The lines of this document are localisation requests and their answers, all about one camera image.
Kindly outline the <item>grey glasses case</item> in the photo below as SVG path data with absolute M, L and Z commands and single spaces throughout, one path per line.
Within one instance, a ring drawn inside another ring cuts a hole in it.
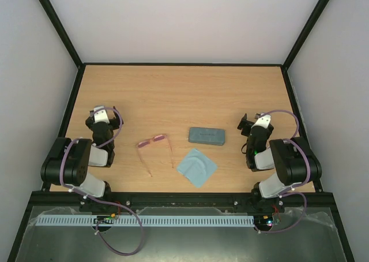
M 189 130 L 188 141 L 196 144 L 222 146 L 225 144 L 225 130 L 191 127 Z

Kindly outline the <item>pink translucent sunglasses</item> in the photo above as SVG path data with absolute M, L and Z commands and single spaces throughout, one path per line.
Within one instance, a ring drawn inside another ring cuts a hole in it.
M 172 144 L 169 134 L 162 133 L 155 135 L 152 138 L 144 139 L 135 145 L 140 162 L 144 165 L 148 175 L 153 177 L 152 171 L 147 158 L 159 159 L 164 155 L 165 152 L 168 153 L 170 158 L 171 167 L 174 168 L 174 158 Z

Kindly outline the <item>light blue cleaning cloth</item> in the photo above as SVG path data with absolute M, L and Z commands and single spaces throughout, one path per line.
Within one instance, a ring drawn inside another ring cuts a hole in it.
M 176 170 L 196 188 L 201 188 L 217 170 L 217 164 L 202 152 L 193 148 L 179 163 Z

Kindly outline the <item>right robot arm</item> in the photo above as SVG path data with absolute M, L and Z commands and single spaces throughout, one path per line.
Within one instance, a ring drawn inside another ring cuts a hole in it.
M 274 131 L 273 113 L 286 113 L 293 116 L 296 130 L 292 137 L 271 140 Z M 272 199 L 295 192 L 296 188 L 315 182 L 322 175 L 321 164 L 306 139 L 299 136 L 299 120 L 287 110 L 272 110 L 255 115 L 250 121 L 244 115 L 237 129 L 247 137 L 241 152 L 246 158 L 247 167 L 253 172 L 275 170 L 269 178 L 258 182 L 251 190 L 249 206 L 262 212 L 272 203 Z

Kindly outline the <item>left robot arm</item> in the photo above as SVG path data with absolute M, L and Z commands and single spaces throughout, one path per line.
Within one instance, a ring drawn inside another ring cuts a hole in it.
M 100 205 L 119 205 L 111 200 L 111 187 L 88 172 L 89 167 L 111 167 L 115 158 L 115 138 L 121 132 L 123 119 L 116 107 L 96 106 L 85 124 L 91 139 L 55 139 L 45 158 L 40 176 L 43 182 L 79 194 L 82 200 Z

